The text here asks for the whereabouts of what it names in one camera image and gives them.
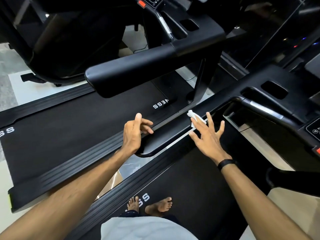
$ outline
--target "person's right arm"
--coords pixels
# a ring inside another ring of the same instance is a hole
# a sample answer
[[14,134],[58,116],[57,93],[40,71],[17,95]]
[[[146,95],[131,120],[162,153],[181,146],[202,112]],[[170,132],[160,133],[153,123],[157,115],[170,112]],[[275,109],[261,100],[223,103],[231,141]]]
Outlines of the person's right arm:
[[[218,165],[224,159],[231,159],[220,144],[225,123],[221,121],[219,131],[215,132],[210,113],[207,117],[209,126],[191,118],[201,139],[193,131],[189,135],[200,151]],[[257,240],[310,240],[235,164],[224,166],[221,172]]]

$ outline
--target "tile floor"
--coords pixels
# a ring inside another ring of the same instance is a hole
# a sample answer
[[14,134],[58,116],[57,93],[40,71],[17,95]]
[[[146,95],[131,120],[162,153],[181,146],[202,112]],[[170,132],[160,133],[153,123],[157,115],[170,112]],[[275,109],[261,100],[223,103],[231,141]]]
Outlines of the tile floor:
[[[143,28],[140,27],[139,32],[134,32],[133,27],[127,27],[123,41],[129,47],[129,51],[125,51],[127,54],[128,52],[130,53],[130,51],[144,48],[146,41]],[[54,91],[61,91],[59,90],[61,88],[58,89],[50,84],[21,83],[19,76],[21,72],[29,72],[29,68],[14,50],[10,50],[6,44],[0,44],[0,111],[27,103],[34,99],[48,96]],[[185,67],[178,69],[177,72],[186,80],[194,77],[194,75]],[[192,80],[188,81],[188,83],[194,87],[196,79],[197,78],[194,77]],[[210,90],[207,90],[203,100],[212,95],[213,93]],[[242,135],[249,140],[273,165],[280,169],[293,170],[253,130],[246,129],[242,132]],[[147,158],[144,159],[143,162],[138,162],[138,159],[140,158],[135,158],[135,156],[133,156],[126,161],[126,163],[117,172],[117,175],[114,176],[113,181],[110,183],[111,186],[107,185],[106,187],[112,188],[112,185],[116,185],[121,182],[123,178],[128,177],[130,174],[134,173],[140,167],[152,160],[152,158]],[[28,211],[27,209],[11,214],[7,191],[12,186],[13,184],[10,178],[8,166],[0,146],[0,232]],[[273,189],[268,196],[313,239],[320,239],[320,232],[318,230],[320,223],[319,198],[281,188]],[[242,235],[241,240],[252,239],[255,238],[248,227]]]

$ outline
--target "dark pants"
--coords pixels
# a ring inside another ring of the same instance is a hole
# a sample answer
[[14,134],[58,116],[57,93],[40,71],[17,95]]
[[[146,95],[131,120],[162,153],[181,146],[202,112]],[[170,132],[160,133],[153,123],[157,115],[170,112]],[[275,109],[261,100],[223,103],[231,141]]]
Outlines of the dark pants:
[[[126,212],[121,213],[119,217],[140,217],[140,216],[142,215],[138,213],[136,210],[128,210]],[[177,223],[181,226],[181,223],[174,215],[167,215],[167,216],[163,216],[162,218],[172,221],[174,223]]]

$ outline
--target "foot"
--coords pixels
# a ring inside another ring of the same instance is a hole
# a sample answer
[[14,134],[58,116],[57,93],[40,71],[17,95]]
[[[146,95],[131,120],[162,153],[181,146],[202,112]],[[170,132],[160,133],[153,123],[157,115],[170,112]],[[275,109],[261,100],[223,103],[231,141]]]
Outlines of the foot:
[[129,203],[127,204],[128,211],[129,210],[135,210],[139,213],[139,196],[136,196],[136,198],[131,198],[129,200]]
[[172,206],[172,198],[168,197],[163,200],[160,200],[157,203],[146,206],[145,212],[151,216],[159,216],[162,217],[161,212],[167,212]]

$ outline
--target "white tissue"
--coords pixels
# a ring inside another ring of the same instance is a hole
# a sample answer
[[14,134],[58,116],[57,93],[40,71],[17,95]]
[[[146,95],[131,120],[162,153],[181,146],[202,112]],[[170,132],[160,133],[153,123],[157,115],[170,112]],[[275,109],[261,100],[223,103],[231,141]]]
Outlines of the white tissue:
[[203,123],[206,124],[206,122],[205,122],[199,115],[197,115],[196,113],[194,113],[192,110],[189,110],[189,111],[188,111],[187,116],[189,116],[190,118],[194,118],[196,121],[201,120]]

